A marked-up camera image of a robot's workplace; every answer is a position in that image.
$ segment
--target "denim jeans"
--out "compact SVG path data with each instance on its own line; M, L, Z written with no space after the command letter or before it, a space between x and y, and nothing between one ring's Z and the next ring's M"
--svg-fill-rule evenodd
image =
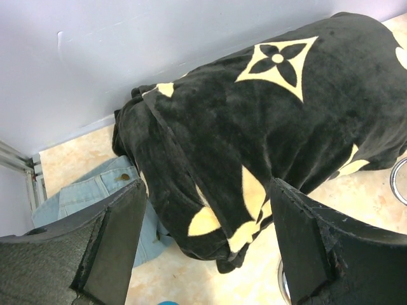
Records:
M110 159L74 183L63 187L59 193L39 206L32 215L34 225L45 226L89 207L138 177L137 170L127 157ZM134 267L158 257L173 242L167 234L168 231L158 220L153 206L147 201Z

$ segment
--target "metal ring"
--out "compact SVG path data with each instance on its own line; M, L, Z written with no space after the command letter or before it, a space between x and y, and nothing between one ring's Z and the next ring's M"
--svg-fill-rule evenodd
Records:
M279 288L280 288L281 295L282 295L283 299L285 300L285 302L288 305L291 305L290 292L288 291L287 278L286 278L286 274L284 273L284 269L282 267L282 259L280 259L279 268L277 270L277 277L279 278Z
M401 159L400 161L398 161L396 163L396 165L394 165L392 172L390 174L390 188L392 189L392 192L394 194L394 196L404 205L407 205L407 199L404 198L396 185L396 177L397 177L397 173L399 172L400 168L407 163L407 158Z

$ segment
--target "folded cloth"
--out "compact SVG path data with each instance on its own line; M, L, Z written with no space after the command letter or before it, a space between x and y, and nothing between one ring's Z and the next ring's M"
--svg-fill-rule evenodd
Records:
M272 223L272 177L307 194L396 162L407 147L406 69L384 25L339 13L133 89L113 150L144 173L183 252L229 272Z
M32 214L35 227L67 217L107 198L138 178L136 168L125 156L110 159L46 200ZM158 257L172 242L147 200L134 267Z

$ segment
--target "gray wall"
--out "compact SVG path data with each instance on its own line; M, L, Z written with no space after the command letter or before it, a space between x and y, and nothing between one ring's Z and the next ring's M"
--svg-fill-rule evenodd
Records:
M385 20L407 3L0 0L0 139L34 154L111 123L106 116L133 86L177 78L338 11Z
M33 227L25 175L0 165L0 237L23 235Z

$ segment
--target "marble floor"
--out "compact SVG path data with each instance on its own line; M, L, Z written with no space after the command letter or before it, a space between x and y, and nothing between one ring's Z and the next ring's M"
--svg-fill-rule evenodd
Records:
M407 14L385 25L407 50ZM43 151L41 159L48 195L114 157L112 132L113 127L108 126ZM310 197L368 224L407 234L407 207L392 194L389 176L390 170L357 172L324 183ZM401 169L397 184L407 197L407 166ZM283 305L277 284L279 258L273 226L251 245L243 267L230 274L219 274L214 262L187 258L174 245L157 259L133 270L127 304L171 300L180 305Z

